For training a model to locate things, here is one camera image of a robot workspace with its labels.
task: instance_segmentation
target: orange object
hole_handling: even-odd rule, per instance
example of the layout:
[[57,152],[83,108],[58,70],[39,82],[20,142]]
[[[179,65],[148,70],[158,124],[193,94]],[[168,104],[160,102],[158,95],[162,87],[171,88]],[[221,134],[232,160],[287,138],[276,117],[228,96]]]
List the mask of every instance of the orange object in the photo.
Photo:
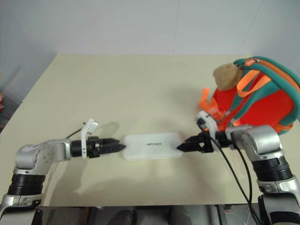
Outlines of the orange object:
[[236,88],[238,91],[238,95],[240,97],[245,97],[252,92],[260,89],[262,86],[264,86],[266,83],[270,82],[271,79],[267,77],[266,75],[262,76],[262,78],[257,81],[257,83],[254,85],[254,87],[249,91],[243,91],[243,89],[260,73],[259,70],[250,70],[246,75],[240,80],[240,82],[237,84]]
[[256,61],[254,59],[248,59],[246,62],[245,62],[245,66],[246,67],[249,67],[251,66],[253,63],[255,63]]
[[[289,130],[292,128],[291,126],[282,126],[279,125],[279,121],[285,117],[290,111],[293,109],[293,101],[289,98],[289,96],[284,92],[284,90],[279,90],[272,95],[269,95],[259,101],[256,101],[252,104],[249,110],[239,119],[233,121],[234,116],[237,112],[243,107],[248,98],[251,96],[250,94],[256,89],[257,84],[266,84],[270,81],[270,79],[263,73],[253,72],[253,75],[256,75],[254,82],[250,87],[250,93],[246,92],[246,95],[243,95],[243,100],[238,107],[236,107],[233,111],[229,112],[227,115],[226,112],[229,111],[233,99],[238,93],[238,85],[236,88],[230,90],[220,91],[218,89],[215,90],[215,93],[212,97],[212,100],[207,103],[206,99],[209,94],[209,89],[203,90],[203,96],[199,103],[199,108],[205,110],[208,114],[210,114],[216,121],[219,130],[225,130],[228,126],[239,126],[242,124],[251,124],[253,126],[259,126],[262,124],[269,124],[272,126],[278,133],[282,130]],[[247,82],[242,83],[241,86],[246,86]],[[279,102],[284,102],[284,107],[278,107]]]

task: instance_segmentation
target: white wall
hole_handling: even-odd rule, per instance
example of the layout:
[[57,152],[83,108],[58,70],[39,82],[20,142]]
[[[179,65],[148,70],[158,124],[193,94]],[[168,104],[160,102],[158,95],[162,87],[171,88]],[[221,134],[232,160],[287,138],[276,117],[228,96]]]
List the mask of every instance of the white wall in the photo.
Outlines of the white wall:
[[0,0],[5,92],[21,102],[56,53],[252,53],[300,74],[299,12],[299,0]]

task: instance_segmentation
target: teal backpack strap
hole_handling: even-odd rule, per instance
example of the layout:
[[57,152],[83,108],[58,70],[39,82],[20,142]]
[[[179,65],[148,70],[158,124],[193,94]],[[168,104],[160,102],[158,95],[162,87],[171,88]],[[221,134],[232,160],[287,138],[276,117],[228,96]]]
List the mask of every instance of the teal backpack strap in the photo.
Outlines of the teal backpack strap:
[[294,102],[294,108],[293,108],[292,112],[289,115],[287,115],[286,117],[284,117],[280,121],[280,124],[289,126],[295,120],[297,120],[297,118],[300,115],[300,95],[299,95],[298,91],[293,86],[291,86],[289,84],[289,82],[286,81],[284,78],[279,76],[273,70],[271,70],[261,64],[254,63],[251,66],[246,67],[246,68],[259,70],[259,71],[263,72],[264,74],[266,74],[280,89],[283,89],[287,93],[287,95],[292,99],[292,101]]
[[[248,69],[244,70],[242,77],[244,77],[249,71],[250,70],[248,70]],[[255,81],[255,79],[253,79],[243,90],[244,91],[249,91],[254,81]],[[232,105],[229,108],[229,111],[233,111],[236,107],[238,107],[241,104],[242,100],[243,100],[243,98],[240,97],[238,94],[236,94],[233,101],[232,101]]]
[[[233,63],[237,67],[241,67],[241,65],[244,65],[245,62],[246,62],[246,59],[238,59],[238,60],[234,61]],[[248,72],[249,72],[249,69],[247,69],[247,68],[244,69],[242,77],[244,77],[246,75],[246,73],[248,73]],[[244,88],[244,90],[249,90],[253,82],[254,82],[254,80],[252,82],[250,82]],[[231,104],[231,106],[229,108],[229,111],[233,111],[236,107],[238,107],[241,104],[242,100],[243,100],[243,98],[240,97],[238,94],[236,94],[235,97],[234,97],[234,99],[233,99],[233,101],[232,101],[232,104]]]
[[272,63],[273,65],[277,66],[279,69],[281,69],[283,72],[285,72],[286,74],[288,74],[299,86],[300,86],[300,78],[293,72],[291,71],[289,68],[286,68],[285,66],[281,65],[280,63],[269,59],[267,57],[262,57],[262,56],[254,56],[254,57],[250,57],[251,59],[261,59],[261,60],[265,60],[269,63]]
[[241,109],[238,111],[238,113],[234,116],[235,120],[240,119],[254,104],[255,102],[279,91],[280,88],[274,83],[274,82],[268,82],[263,86],[263,88],[260,88],[259,90],[253,92],[249,99],[245,102],[245,104],[241,107]]

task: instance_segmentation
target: brown plush toy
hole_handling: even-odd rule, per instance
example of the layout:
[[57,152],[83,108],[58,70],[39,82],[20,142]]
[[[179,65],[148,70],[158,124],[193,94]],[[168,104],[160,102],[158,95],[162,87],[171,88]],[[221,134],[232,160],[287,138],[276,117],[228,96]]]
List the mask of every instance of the brown plush toy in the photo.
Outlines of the brown plush toy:
[[221,65],[213,72],[219,90],[234,88],[241,80],[242,74],[243,71],[233,63]]

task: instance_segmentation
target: orange strap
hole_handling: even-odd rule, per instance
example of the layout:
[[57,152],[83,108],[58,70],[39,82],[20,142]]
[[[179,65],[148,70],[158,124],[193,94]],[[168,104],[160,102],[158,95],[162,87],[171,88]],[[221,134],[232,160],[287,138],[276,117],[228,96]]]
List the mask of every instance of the orange strap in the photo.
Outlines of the orange strap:
[[290,130],[292,127],[293,127],[294,124],[291,124],[289,126],[284,126],[284,125],[281,125],[281,124],[276,124],[273,126],[273,128],[276,130],[277,133],[279,133],[280,131],[282,130]]
[[300,94],[300,87],[299,85],[284,71],[282,71],[281,69],[279,69],[277,66],[273,65],[270,62],[267,62],[265,60],[259,60],[259,64],[262,64],[268,68],[270,68],[271,70],[273,70],[274,72],[276,72],[277,74],[279,74],[282,78],[284,78],[286,81],[288,81]]
[[208,94],[210,89],[204,88],[202,91],[202,97],[199,102],[199,106],[211,115],[215,120],[221,120],[224,118],[224,113],[219,110],[218,104],[215,98],[212,98],[209,103],[207,103]]
[[241,125],[240,120],[236,120],[235,122],[232,123],[232,125],[234,127],[240,126]]
[[260,89],[262,86],[264,86],[266,83],[270,82],[271,79],[267,77],[266,75],[262,76],[262,78],[254,85],[254,87],[249,91],[243,91],[243,89],[257,76],[259,75],[259,70],[250,70],[248,73],[245,74],[245,76],[240,80],[238,85],[236,86],[238,95],[240,97],[246,97],[247,95],[251,94],[252,92]]
[[255,63],[255,60],[254,59],[246,59],[247,61],[245,62],[245,66],[246,67],[249,67],[251,66],[252,64]]

